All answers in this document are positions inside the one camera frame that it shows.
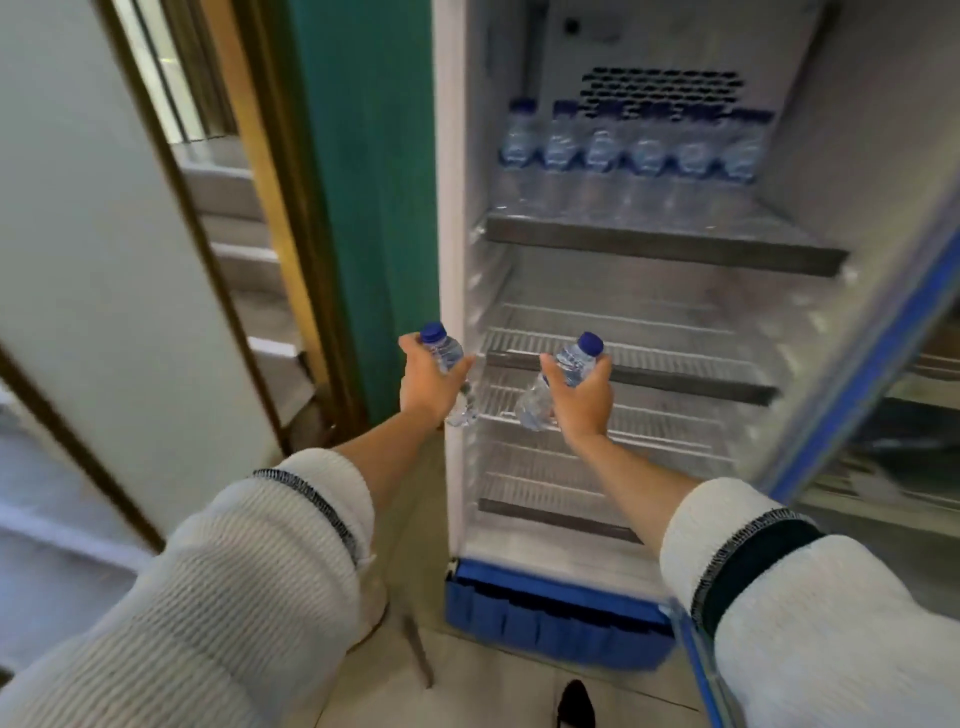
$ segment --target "gray shelf edge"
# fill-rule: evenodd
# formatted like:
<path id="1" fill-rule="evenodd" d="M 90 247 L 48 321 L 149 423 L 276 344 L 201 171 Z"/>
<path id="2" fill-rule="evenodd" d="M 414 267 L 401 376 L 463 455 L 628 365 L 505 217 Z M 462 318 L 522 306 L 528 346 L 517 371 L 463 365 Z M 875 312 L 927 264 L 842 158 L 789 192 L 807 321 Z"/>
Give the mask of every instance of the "gray shelf edge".
<path id="1" fill-rule="evenodd" d="M 540 358 L 531 353 L 487 352 L 487 364 L 502 369 L 523 369 L 528 372 L 540 371 Z M 671 374 L 649 369 L 613 366 L 611 381 L 632 384 L 636 387 L 649 387 L 665 392 L 680 392 L 686 395 L 709 397 L 713 400 L 738 401 L 744 404 L 756 404 L 769 407 L 780 395 L 777 387 L 768 384 L 751 384 L 742 381 L 723 381 L 706 379 L 701 376 Z"/>
<path id="2" fill-rule="evenodd" d="M 591 519 L 582 519 L 577 516 L 564 516 L 552 511 L 542 511 L 539 508 L 529 508 L 525 505 L 516 505 L 502 500 L 493 500 L 491 498 L 481 497 L 477 500 L 477 507 L 484 513 L 493 513 L 496 516 L 507 516 L 508 518 L 521 519 L 523 521 L 532 521 L 536 523 L 545 523 L 559 528 L 568 528 L 581 533 L 591 533 L 595 536 L 605 536 L 609 539 L 618 539 L 628 541 L 632 544 L 642 544 L 636 533 L 622 525 L 612 525 L 611 523 L 602 523 L 592 521 Z"/>
<path id="3" fill-rule="evenodd" d="M 599 228 L 496 213 L 487 216 L 486 237 L 498 243 L 753 268 L 819 278 L 836 276 L 849 255 L 848 251 L 839 248 Z"/>

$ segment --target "sleeve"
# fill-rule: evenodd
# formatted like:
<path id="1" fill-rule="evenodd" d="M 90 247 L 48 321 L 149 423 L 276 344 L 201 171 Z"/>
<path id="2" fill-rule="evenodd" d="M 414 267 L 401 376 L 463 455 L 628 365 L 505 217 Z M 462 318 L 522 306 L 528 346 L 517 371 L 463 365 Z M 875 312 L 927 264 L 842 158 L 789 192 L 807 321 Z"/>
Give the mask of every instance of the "sleeve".
<path id="1" fill-rule="evenodd" d="M 357 629 L 373 506 L 336 452 L 298 452 L 185 521 L 89 632 L 17 675 L 0 724 L 273 725 Z"/>
<path id="2" fill-rule="evenodd" d="M 746 483 L 681 503 L 660 567 L 756 726 L 951 725 L 960 624 L 920 607 L 858 542 Z"/>

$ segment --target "person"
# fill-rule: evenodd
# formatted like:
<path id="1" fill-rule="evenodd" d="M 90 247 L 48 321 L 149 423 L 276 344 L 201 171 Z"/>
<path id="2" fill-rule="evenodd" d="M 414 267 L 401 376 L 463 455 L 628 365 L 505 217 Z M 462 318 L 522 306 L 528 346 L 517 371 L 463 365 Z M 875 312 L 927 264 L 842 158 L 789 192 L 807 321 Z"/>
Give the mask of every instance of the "person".
<path id="1" fill-rule="evenodd" d="M 227 487 L 95 626 L 14 677 L 0 725 L 276 725 L 330 676 L 357 625 L 375 514 L 472 363 L 445 376 L 415 335 L 399 344 L 397 415 Z M 607 357 L 575 389 L 552 357 L 542 367 L 567 443 L 658 554 L 750 725 L 957 724 L 956 622 L 864 546 L 746 483 L 698 483 L 613 443 Z"/>

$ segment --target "open refrigerator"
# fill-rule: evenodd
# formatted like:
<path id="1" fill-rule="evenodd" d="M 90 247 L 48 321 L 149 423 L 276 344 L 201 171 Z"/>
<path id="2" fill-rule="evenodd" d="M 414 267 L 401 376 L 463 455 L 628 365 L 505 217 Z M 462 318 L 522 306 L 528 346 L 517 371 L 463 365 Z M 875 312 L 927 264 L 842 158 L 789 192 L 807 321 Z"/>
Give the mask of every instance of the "open refrigerator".
<path id="1" fill-rule="evenodd" d="M 729 723 L 652 555 L 555 428 L 519 426 L 516 397 L 539 352 L 591 330 L 614 364 L 614 440 L 794 501 L 956 292 L 960 6 L 434 0 L 433 23 L 441 312 L 480 353 L 480 421 L 445 434 L 447 618 L 585 661 L 649 637 L 648 664 L 612 667 L 654 667 L 676 639 Z M 578 99 L 584 124 L 604 100 L 630 118 L 688 98 L 774 121 L 752 183 L 621 170 L 584 202 L 576 175 L 536 165 L 503 185 L 518 96 Z M 545 629 L 567 634 L 523 637 Z"/>

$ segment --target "green wall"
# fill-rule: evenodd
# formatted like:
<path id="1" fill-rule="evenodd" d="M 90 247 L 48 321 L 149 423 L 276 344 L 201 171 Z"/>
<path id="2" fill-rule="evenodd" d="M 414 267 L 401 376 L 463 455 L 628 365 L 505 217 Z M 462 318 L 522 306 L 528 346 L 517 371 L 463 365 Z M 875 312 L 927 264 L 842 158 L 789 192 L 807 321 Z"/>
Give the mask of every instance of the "green wall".
<path id="1" fill-rule="evenodd" d="M 440 316 L 429 0 L 287 0 L 373 423 L 401 333 Z"/>

